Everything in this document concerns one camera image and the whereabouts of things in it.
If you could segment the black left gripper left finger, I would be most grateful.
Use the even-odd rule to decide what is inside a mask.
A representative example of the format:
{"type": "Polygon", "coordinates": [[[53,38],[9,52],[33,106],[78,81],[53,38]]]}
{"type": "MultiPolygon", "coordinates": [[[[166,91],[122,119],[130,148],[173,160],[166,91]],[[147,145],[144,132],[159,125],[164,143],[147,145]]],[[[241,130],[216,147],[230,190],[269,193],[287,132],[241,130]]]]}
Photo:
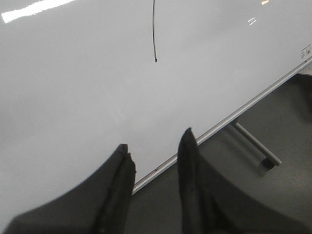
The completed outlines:
{"type": "Polygon", "coordinates": [[[13,218],[6,234],[122,234],[136,166],[120,144],[87,179],[64,195],[13,218]]]}

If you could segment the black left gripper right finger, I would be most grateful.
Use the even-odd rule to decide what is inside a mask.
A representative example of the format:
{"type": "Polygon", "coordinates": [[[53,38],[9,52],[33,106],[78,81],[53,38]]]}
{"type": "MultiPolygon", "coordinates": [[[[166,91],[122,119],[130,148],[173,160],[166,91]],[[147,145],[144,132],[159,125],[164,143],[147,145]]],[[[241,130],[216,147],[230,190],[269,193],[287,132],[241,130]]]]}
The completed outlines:
{"type": "Polygon", "coordinates": [[[191,128],[177,152],[184,234],[310,234],[303,223],[251,198],[199,152],[191,128]]]}

